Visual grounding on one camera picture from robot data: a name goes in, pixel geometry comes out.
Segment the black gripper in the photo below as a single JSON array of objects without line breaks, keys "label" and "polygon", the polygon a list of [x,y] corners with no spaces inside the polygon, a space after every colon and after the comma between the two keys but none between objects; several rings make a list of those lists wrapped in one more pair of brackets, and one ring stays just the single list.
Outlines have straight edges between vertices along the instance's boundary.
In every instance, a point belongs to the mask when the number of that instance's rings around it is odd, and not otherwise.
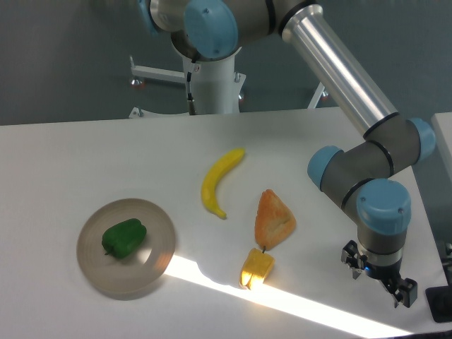
[{"label": "black gripper", "polygon": [[417,282],[401,278],[400,267],[403,248],[392,254],[376,254],[350,240],[342,249],[340,260],[352,271],[352,278],[361,274],[379,280],[387,293],[392,295],[395,308],[410,308],[417,300]]}]

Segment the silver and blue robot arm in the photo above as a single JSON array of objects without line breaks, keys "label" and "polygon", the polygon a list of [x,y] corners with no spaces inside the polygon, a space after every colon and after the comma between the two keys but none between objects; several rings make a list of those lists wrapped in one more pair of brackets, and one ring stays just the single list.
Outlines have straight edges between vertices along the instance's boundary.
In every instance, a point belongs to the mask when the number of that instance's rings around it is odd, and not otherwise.
[{"label": "silver and blue robot arm", "polygon": [[326,146],[307,173],[357,226],[342,262],[354,278],[382,283],[396,305],[411,307],[417,283],[400,276],[411,219],[407,189],[394,174],[429,157],[436,136],[421,119],[404,119],[323,18],[316,1],[139,1],[146,30],[168,32],[183,59],[182,73],[133,67],[136,76],[180,81],[190,115],[239,110],[243,75],[234,58],[246,44],[279,35],[309,68],[364,141],[349,151]]}]

